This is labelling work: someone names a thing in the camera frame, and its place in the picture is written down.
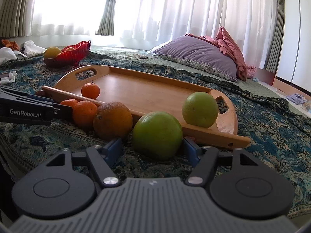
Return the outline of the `dark red date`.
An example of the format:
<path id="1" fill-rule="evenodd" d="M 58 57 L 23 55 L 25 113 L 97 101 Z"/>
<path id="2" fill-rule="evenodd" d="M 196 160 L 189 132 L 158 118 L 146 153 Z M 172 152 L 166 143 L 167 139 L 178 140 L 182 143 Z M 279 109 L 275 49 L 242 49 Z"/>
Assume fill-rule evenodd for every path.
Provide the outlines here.
<path id="1" fill-rule="evenodd" d="M 44 97 L 44 96 L 45 96 L 45 91 L 44 91 L 44 90 L 39 90 L 39 91 L 37 91 L 37 92 L 35 93 L 35 95 Z"/>

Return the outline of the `large dark orange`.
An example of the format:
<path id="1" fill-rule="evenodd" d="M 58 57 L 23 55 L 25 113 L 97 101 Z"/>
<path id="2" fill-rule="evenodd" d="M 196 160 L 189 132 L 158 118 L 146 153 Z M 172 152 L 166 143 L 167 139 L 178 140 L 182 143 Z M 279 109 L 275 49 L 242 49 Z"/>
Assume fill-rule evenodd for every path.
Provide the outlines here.
<path id="1" fill-rule="evenodd" d="M 131 111 L 121 102 L 100 105 L 93 119 L 95 133 L 103 140 L 112 140 L 127 135 L 133 125 Z"/>

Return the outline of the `small mandarin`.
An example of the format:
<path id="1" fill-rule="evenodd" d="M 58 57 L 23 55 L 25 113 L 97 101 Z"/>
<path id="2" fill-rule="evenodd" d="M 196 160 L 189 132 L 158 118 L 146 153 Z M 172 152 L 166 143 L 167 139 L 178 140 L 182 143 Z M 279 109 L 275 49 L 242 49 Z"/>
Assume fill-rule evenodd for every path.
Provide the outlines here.
<path id="1" fill-rule="evenodd" d="M 96 83 L 91 81 L 90 83 L 86 83 L 82 86 L 81 94 L 83 97 L 97 99 L 100 95 L 100 88 Z"/>
<path id="2" fill-rule="evenodd" d="M 73 108 L 72 118 L 74 123 L 80 127 L 91 127 L 98 107 L 88 100 L 78 102 Z"/>

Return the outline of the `green apple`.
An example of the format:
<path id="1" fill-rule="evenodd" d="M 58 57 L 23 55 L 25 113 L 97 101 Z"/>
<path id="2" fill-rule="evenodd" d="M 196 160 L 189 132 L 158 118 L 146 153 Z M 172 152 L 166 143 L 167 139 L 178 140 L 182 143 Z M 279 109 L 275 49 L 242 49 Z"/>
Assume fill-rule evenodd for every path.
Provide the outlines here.
<path id="1" fill-rule="evenodd" d="M 137 149 L 168 158 L 178 150 L 183 140 L 183 131 L 173 115 L 154 111 L 143 115 L 137 121 L 132 132 L 132 140 Z"/>
<path id="2" fill-rule="evenodd" d="M 182 106 L 182 116 L 187 124 L 209 128 L 219 114 L 216 100 L 208 93 L 190 94 Z"/>

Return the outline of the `small mandarin hidden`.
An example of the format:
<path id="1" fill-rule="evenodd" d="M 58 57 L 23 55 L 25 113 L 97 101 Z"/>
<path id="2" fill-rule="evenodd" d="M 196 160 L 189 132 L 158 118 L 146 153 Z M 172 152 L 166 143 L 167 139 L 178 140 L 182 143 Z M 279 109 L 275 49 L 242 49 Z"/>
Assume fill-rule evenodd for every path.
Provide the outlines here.
<path id="1" fill-rule="evenodd" d="M 74 108 L 75 105 L 78 103 L 78 101 L 76 99 L 67 99 L 67 100 L 63 100 L 60 102 L 61 105 L 64 105 L 64 106 L 69 106 L 69 107 L 72 107 Z"/>

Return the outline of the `white cloth pile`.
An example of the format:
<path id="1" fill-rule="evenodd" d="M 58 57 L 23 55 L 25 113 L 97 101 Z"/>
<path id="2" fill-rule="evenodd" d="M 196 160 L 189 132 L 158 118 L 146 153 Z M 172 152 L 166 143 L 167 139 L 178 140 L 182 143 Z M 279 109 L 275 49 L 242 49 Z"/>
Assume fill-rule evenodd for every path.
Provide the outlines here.
<path id="1" fill-rule="evenodd" d="M 10 48 L 4 47 L 1 43 L 1 64 L 8 61 L 14 61 L 17 59 L 28 59 L 33 56 L 43 54 L 46 51 L 46 48 L 35 45 L 33 41 L 26 41 L 21 46 L 19 50 L 12 50 Z"/>

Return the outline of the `orange cloth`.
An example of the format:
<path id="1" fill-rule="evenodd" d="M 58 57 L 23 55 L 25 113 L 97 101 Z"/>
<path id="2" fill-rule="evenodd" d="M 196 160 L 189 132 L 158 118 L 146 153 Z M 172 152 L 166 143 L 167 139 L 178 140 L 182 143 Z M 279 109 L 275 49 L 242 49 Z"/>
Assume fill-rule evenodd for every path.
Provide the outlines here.
<path id="1" fill-rule="evenodd" d="M 1 43 L 4 47 L 10 48 L 12 50 L 19 50 L 19 45 L 15 41 L 9 41 L 8 39 L 2 39 Z"/>

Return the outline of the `yellow fruit in bowl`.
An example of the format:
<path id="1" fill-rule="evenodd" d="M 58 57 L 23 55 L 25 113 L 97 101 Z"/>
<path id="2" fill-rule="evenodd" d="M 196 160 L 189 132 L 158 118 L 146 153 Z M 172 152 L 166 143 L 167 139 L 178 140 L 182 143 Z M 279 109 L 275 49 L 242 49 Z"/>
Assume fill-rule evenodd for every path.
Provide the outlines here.
<path id="1" fill-rule="evenodd" d="M 44 59 L 53 59 L 57 57 L 60 53 L 62 53 L 62 50 L 58 47 L 49 47 L 44 52 Z"/>

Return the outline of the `grey green drape left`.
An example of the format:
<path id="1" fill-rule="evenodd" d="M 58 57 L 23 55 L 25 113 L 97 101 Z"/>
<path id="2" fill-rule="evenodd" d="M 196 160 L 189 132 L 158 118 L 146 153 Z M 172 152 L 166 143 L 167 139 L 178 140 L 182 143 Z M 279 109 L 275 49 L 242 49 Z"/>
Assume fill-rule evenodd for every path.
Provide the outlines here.
<path id="1" fill-rule="evenodd" d="M 1 38 L 31 35 L 34 0 L 3 0 Z"/>

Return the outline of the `grey green drape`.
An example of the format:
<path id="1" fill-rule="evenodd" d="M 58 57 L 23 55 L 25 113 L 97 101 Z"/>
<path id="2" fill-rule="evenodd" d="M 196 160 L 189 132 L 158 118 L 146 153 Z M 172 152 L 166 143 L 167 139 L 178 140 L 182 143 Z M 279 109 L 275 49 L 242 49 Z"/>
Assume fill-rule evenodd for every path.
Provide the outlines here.
<path id="1" fill-rule="evenodd" d="M 31 35 L 34 0 L 3 0 L 1 38 Z"/>
<path id="2" fill-rule="evenodd" d="M 273 37 L 270 43 L 270 48 L 264 65 L 265 70 L 274 74 L 277 72 L 277 67 L 281 55 L 281 47 L 284 37 L 284 21 L 285 21 L 285 0 L 277 0 Z"/>
<path id="3" fill-rule="evenodd" d="M 104 11 L 96 35 L 114 35 L 114 15 L 116 0 L 104 0 Z"/>

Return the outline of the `green quilted bedspread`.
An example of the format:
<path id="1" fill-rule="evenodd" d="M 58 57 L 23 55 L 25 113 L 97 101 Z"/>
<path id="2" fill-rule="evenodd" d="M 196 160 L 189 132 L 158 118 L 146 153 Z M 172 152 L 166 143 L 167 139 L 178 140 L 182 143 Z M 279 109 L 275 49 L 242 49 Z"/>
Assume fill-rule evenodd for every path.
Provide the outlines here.
<path id="1" fill-rule="evenodd" d="M 261 82 L 254 82 L 251 79 L 245 82 L 228 81 L 193 66 L 153 56 L 146 50 L 95 46 L 91 48 L 87 58 L 93 64 L 138 70 L 219 90 L 231 99 L 239 116 L 247 110 L 251 114 L 265 111 L 282 113 L 288 110 L 297 115 L 310 116 L 303 108 L 279 96 Z"/>

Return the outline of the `purple pillow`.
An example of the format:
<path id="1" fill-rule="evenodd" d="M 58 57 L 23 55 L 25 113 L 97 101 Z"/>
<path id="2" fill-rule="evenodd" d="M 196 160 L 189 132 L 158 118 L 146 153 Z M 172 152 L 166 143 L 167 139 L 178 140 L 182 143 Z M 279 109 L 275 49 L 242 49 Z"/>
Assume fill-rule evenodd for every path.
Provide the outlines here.
<path id="1" fill-rule="evenodd" d="M 195 68 L 228 81 L 237 82 L 237 66 L 219 48 L 195 37 L 180 36 L 157 48 L 154 54 L 175 63 Z"/>

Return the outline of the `grey green drape middle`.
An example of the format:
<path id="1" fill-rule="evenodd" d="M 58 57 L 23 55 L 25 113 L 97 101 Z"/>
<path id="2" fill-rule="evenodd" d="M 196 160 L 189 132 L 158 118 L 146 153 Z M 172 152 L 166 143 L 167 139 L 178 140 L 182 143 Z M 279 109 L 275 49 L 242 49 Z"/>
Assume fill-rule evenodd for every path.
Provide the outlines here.
<path id="1" fill-rule="evenodd" d="M 114 35 L 114 15 L 116 0 L 104 0 L 104 11 L 96 35 Z"/>

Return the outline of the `grey green drape right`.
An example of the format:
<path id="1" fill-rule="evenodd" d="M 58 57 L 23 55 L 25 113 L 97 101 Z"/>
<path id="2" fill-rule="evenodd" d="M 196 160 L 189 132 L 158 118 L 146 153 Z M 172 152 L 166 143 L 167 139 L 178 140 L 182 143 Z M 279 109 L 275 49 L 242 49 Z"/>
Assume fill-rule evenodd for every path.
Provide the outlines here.
<path id="1" fill-rule="evenodd" d="M 265 70 L 274 74 L 277 72 L 277 67 L 281 55 L 281 47 L 284 37 L 284 21 L 285 21 L 285 0 L 277 0 L 273 37 L 270 43 L 270 48 L 264 65 Z"/>

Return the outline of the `white sheer curtain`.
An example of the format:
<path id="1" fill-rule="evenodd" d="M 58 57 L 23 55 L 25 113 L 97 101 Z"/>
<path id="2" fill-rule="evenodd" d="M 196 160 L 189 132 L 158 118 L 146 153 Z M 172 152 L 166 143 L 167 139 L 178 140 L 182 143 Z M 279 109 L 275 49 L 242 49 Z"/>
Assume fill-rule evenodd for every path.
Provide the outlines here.
<path id="1" fill-rule="evenodd" d="M 262 68 L 277 0 L 116 0 L 114 36 L 149 49 L 190 33 L 215 37 L 223 26 L 248 65 Z M 104 0 L 34 0 L 33 36 L 94 35 Z"/>

